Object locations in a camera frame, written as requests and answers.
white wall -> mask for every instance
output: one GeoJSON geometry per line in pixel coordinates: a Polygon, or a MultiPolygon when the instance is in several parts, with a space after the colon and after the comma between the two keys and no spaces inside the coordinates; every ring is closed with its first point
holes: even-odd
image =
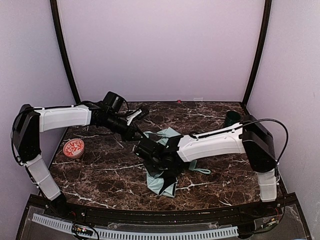
{"type": "MultiPolygon", "coordinates": [[[[280,172],[296,192],[309,228],[320,238],[320,1],[274,0],[264,52],[248,110],[288,127],[280,172]]],[[[274,133],[277,154],[284,142],[274,133]]]]}
{"type": "MultiPolygon", "coordinates": [[[[30,193],[37,193],[12,156],[13,120],[26,103],[46,107],[73,103],[48,0],[0,0],[0,103],[0,238],[13,240],[30,193]]],[[[41,136],[47,164],[63,131],[41,136]]]]}
{"type": "Polygon", "coordinates": [[[264,0],[58,2],[82,100],[242,101],[264,0]]]}

teal cloth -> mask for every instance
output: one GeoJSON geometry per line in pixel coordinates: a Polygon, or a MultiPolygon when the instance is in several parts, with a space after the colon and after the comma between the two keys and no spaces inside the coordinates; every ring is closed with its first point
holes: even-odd
{"type": "MultiPolygon", "coordinates": [[[[157,143],[160,143],[164,146],[167,144],[167,141],[169,138],[181,135],[180,133],[178,133],[177,131],[175,131],[171,127],[168,127],[166,129],[163,129],[158,132],[146,131],[146,132],[144,132],[144,134],[146,135],[147,138],[149,138],[150,135],[156,135],[156,136],[161,137],[161,139],[158,140],[157,143]]],[[[198,171],[203,174],[210,174],[211,173],[211,171],[208,169],[196,168],[196,164],[197,164],[197,160],[192,161],[189,165],[189,170],[198,171]]],[[[165,180],[161,177],[162,173],[163,172],[161,172],[160,174],[158,174],[156,176],[150,176],[150,174],[148,172],[146,172],[147,187],[157,195],[164,195],[167,197],[174,198],[176,195],[176,185],[178,183],[178,180],[177,180],[177,178],[175,178],[176,181],[173,184],[171,184],[169,187],[167,187],[163,192],[160,193],[160,191],[163,188],[163,185],[165,183],[165,180]]]]}

brown marble surface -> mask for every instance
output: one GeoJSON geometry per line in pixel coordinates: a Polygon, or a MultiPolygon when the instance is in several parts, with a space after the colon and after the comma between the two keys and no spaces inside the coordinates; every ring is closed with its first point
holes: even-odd
{"type": "MultiPolygon", "coordinates": [[[[223,127],[226,112],[244,114],[239,103],[143,102],[149,116],[137,124],[143,131],[171,127],[180,134],[208,132],[223,127]]],[[[158,196],[147,188],[146,170],[133,154],[137,142],[123,142],[118,134],[95,126],[70,127],[50,167],[50,172],[71,203],[101,208],[139,211],[181,211],[235,206],[256,202],[258,180],[245,154],[228,154],[198,161],[197,168],[211,174],[185,170],[178,177],[175,198],[158,196]],[[85,143],[80,159],[63,154],[74,138],[85,143]]]]}

black metal frame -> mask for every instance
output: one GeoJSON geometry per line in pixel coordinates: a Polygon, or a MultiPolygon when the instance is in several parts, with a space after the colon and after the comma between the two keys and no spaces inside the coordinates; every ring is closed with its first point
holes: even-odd
{"type": "MultiPolygon", "coordinates": [[[[56,215],[50,208],[47,208],[47,201],[40,196],[30,195],[29,200],[24,209],[21,222],[16,235],[16,240],[21,239],[24,228],[24,223],[28,215],[30,206],[44,209],[44,214],[60,217],[56,215]]],[[[280,207],[284,207],[284,198],[279,197],[277,202],[280,207]]],[[[310,231],[302,212],[301,206],[295,193],[285,195],[285,205],[289,206],[296,204],[298,213],[300,215],[305,235],[308,240],[311,240],[310,231]]],[[[269,208],[261,202],[252,202],[237,206],[219,207],[201,210],[189,211],[133,211],[133,210],[117,210],[105,209],[100,207],[83,206],[79,204],[68,203],[68,206],[77,214],[81,216],[77,219],[78,222],[84,225],[92,226],[108,226],[110,223],[122,224],[137,224],[137,225],[181,225],[181,224],[199,224],[199,223],[213,223],[218,222],[222,225],[238,226],[240,230],[254,227],[254,220],[259,217],[251,215],[261,214],[263,216],[273,216],[276,212],[274,208],[269,208]]]]}
{"type": "Polygon", "coordinates": [[[74,75],[72,73],[72,69],[70,66],[68,54],[67,54],[64,35],[62,32],[62,27],[61,27],[61,23],[60,23],[57,0],[50,0],[50,4],[51,4],[51,12],[52,12],[52,18],[53,18],[53,23],[54,23],[56,39],[58,41],[60,54],[61,54],[61,58],[62,58],[63,65],[64,65],[64,70],[65,70],[66,76],[68,78],[68,82],[69,82],[69,85],[70,85],[70,88],[72,91],[74,101],[76,104],[79,104],[81,102],[81,100],[80,100],[79,92],[78,92],[76,82],[74,79],[74,75]]]}
{"type": "Polygon", "coordinates": [[[255,83],[255,80],[257,77],[257,72],[259,69],[259,64],[260,64],[262,52],[264,50],[264,45],[265,45],[265,40],[266,40],[267,30],[268,30],[268,23],[269,23],[269,18],[270,18],[270,12],[271,12],[271,5],[272,5],[272,0],[265,0],[261,30],[260,30],[260,35],[259,35],[259,41],[258,41],[258,45],[256,47],[256,52],[255,52],[255,56],[254,56],[254,61],[253,61],[249,81],[246,86],[246,90],[245,90],[244,97],[242,100],[242,104],[245,107],[248,104],[252,89],[254,87],[254,83],[255,83]]]}

round container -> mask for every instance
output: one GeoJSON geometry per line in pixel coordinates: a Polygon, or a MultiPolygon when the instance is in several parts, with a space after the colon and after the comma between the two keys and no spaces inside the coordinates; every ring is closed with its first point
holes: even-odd
{"type": "Polygon", "coordinates": [[[85,152],[85,143],[79,138],[68,141],[63,147],[63,153],[68,158],[78,159],[85,152]]]}

